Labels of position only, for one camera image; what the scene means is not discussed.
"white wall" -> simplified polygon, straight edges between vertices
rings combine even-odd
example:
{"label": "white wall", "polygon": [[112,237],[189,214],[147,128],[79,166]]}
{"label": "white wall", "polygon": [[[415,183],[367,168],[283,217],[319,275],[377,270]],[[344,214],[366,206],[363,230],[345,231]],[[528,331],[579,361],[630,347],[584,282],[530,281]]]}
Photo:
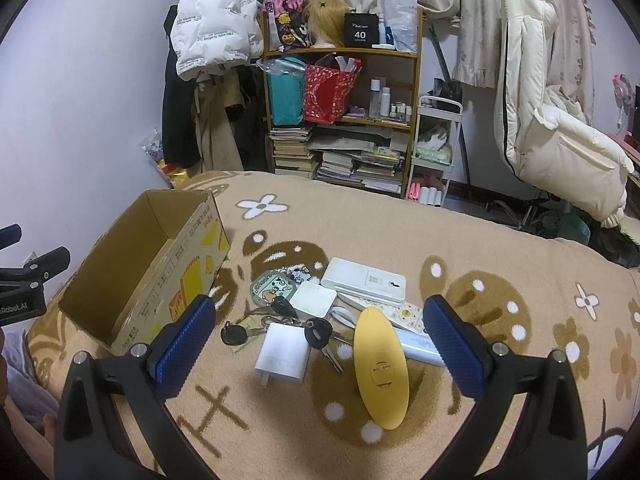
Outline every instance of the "white wall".
{"label": "white wall", "polygon": [[48,296],[140,192],[166,186],[138,143],[161,123],[177,1],[29,0],[0,44],[0,226],[23,230],[0,266],[66,246]]}
{"label": "white wall", "polygon": [[[625,73],[633,84],[640,79],[640,44],[611,0],[588,0],[595,24],[597,46],[593,47],[595,105],[593,126],[602,132],[617,132],[620,109],[616,105],[611,80],[615,73]],[[449,71],[456,62],[459,29],[436,27]],[[433,78],[441,77],[433,43],[422,39],[420,92],[433,88]],[[535,189],[519,181],[505,165],[494,138],[495,91],[463,86],[465,111],[463,128],[473,186],[491,189],[518,198],[532,198]],[[452,179],[465,181],[460,153]]]}

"cardboard box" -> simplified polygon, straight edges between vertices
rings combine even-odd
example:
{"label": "cardboard box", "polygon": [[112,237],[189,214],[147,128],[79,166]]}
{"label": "cardboard box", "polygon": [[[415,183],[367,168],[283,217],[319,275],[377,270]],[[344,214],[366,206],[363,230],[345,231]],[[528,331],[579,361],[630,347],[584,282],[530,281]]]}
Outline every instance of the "cardboard box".
{"label": "cardboard box", "polygon": [[209,191],[151,190],[95,243],[60,310],[114,355],[151,343],[197,294],[229,250]]}

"bed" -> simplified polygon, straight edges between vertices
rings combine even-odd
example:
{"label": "bed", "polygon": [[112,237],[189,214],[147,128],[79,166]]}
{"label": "bed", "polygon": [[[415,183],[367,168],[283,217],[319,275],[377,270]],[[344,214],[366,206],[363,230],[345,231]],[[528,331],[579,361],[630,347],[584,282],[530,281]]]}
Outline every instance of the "bed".
{"label": "bed", "polygon": [[[219,326],[252,308],[248,288],[265,270],[318,279],[332,256],[403,274],[407,300],[443,294],[490,341],[572,362],[593,449],[620,439],[637,411],[640,276],[566,240],[544,240],[448,210],[293,176],[210,172],[187,189],[210,189],[231,240],[214,282]],[[336,327],[351,336],[346,327]],[[56,300],[28,335],[38,378],[60,398],[74,353],[105,352],[60,313]],[[167,406],[220,478],[420,478],[450,442],[472,401],[445,368],[408,361],[410,404],[399,428],[370,420],[348,348],[344,374],[314,351],[302,385],[260,386],[260,343],[233,353],[216,330],[183,390]],[[514,402],[483,468],[500,459],[517,420]],[[125,404],[123,422],[141,462],[157,468]]]}

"cartoon character pouch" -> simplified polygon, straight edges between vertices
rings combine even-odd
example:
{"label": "cartoon character pouch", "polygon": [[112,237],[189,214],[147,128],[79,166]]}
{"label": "cartoon character pouch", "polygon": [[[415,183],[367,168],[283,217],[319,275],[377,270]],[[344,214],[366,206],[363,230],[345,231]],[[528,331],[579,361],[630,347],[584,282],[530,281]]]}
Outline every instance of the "cartoon character pouch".
{"label": "cartoon character pouch", "polygon": [[289,276],[277,270],[267,270],[252,281],[249,292],[257,306],[269,306],[276,296],[290,299],[298,286]]}
{"label": "cartoon character pouch", "polygon": [[264,0],[271,50],[286,52],[310,46],[303,15],[305,5],[306,0]]}

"white flower pattern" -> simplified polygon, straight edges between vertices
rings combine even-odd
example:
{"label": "white flower pattern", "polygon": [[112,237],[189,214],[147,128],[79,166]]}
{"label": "white flower pattern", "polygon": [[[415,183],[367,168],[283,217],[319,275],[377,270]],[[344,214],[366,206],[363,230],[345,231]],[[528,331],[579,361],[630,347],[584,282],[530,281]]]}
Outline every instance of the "white flower pattern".
{"label": "white flower pattern", "polygon": [[260,199],[260,202],[254,202],[254,200],[242,200],[236,205],[238,207],[247,209],[247,211],[245,211],[242,215],[242,218],[244,218],[245,220],[251,220],[251,218],[257,217],[264,211],[277,213],[289,209],[289,206],[286,204],[273,203],[274,200],[276,200],[275,195],[265,195]]}
{"label": "white flower pattern", "polygon": [[586,308],[591,319],[596,321],[595,307],[600,303],[600,300],[595,294],[586,294],[580,283],[575,284],[578,287],[578,293],[580,296],[575,297],[575,304],[578,308]]}

